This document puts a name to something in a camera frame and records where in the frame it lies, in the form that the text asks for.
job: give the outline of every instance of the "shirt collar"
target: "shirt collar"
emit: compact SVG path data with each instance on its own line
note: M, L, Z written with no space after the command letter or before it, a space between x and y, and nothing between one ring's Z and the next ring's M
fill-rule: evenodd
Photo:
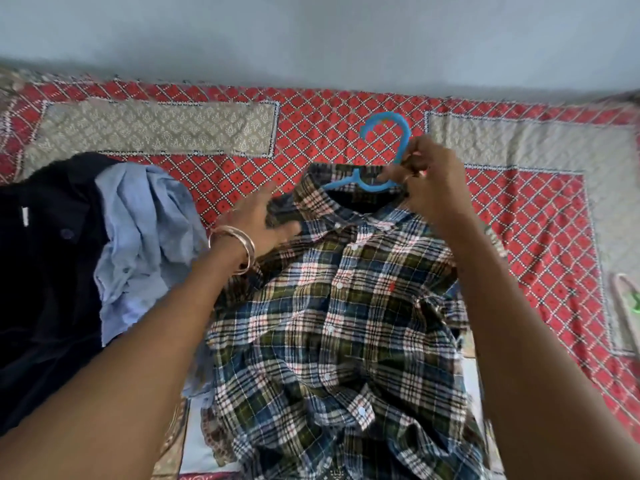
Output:
M360 169L360 176L367 183L372 181L384 168L382 165L346 165L346 164L325 164L311 163L303 175L300 183L293 190L293 202L304 215L305 219L323 219L336 224L346 226L350 224L368 223L380 230L389 230L400 224L401 221L415 214L406 209L400 208L400 203L404 200L405 192L402 187L391 187L389 190L380 193L370 193L361 189L356 184L348 184L338 191L347 193L362 193L375 199L376 195L384 193L396 194L397 198L372 214L360 214L348 209L334 201L322 188L322 185L329 182L348 177L356 168Z

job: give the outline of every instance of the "crumpled cloth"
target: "crumpled cloth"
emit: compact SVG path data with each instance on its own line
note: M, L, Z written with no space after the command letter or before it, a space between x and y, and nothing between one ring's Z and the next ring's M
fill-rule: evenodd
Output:
M106 346L187 277L207 236L187 188L161 168L120 163L95 183L109 237L93 274Z

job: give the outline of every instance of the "hanger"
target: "hanger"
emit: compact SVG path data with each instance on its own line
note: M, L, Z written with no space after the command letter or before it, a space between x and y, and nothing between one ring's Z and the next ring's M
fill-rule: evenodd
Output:
M398 153L396 154L396 158L394 158L394 163L400 163L400 161L402 160L402 155L404 154L407 145L409 145L409 137L411 136L409 123L407 123L404 117L402 117L400 114L391 111L375 113L372 117L366 120L362 128L360 128L360 137L364 139L375 125L384 120L391 120L398 124L402 129L400 147L398 147ZM335 182L324 184L322 188L324 190L334 190L347 184L358 184L360 188L366 190L367 192L382 192L383 190L387 190L391 187L396 186L396 183L392 182L391 180L380 185L366 184L360 177L360 169L356 168L350 176L341 178L340 180L336 180Z

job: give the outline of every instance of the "bracelet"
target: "bracelet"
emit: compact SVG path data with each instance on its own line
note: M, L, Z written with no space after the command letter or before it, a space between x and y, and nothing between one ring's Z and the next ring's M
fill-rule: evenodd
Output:
M246 251L247 263L242 265L240 269L234 274L244 274L249 271L249 268L251 268L251 266L253 266L253 264L255 263L255 244L251 240L251 237L249 237L247 233L238 229L237 227L220 226L213 229L213 233L211 233L211 235L209 236L209 247L211 247L211 236L213 236L213 234L220 233L232 235L233 237L235 237L242 243L242 245L244 246L244 250Z

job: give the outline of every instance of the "right hand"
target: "right hand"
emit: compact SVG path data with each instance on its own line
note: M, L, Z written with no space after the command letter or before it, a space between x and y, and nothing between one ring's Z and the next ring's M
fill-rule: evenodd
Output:
M400 165L386 167L378 179L407 186L406 205L446 239L462 221L477 221L465 179L465 166L456 153L429 136L412 138Z

